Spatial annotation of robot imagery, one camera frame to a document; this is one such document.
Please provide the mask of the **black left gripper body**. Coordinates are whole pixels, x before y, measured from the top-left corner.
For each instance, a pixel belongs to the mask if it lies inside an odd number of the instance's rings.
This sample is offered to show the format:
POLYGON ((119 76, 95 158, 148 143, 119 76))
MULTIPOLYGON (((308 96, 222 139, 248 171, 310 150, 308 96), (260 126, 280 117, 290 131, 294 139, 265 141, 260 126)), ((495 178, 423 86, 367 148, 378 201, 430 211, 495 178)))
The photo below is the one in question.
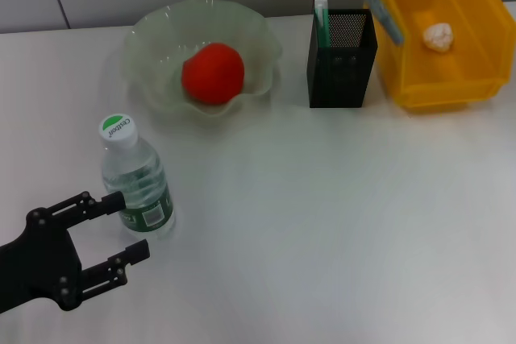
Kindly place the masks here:
POLYGON ((47 209, 28 213, 14 241, 1 246, 1 310, 46 298, 64 311, 78 308, 81 261, 65 226, 47 209))

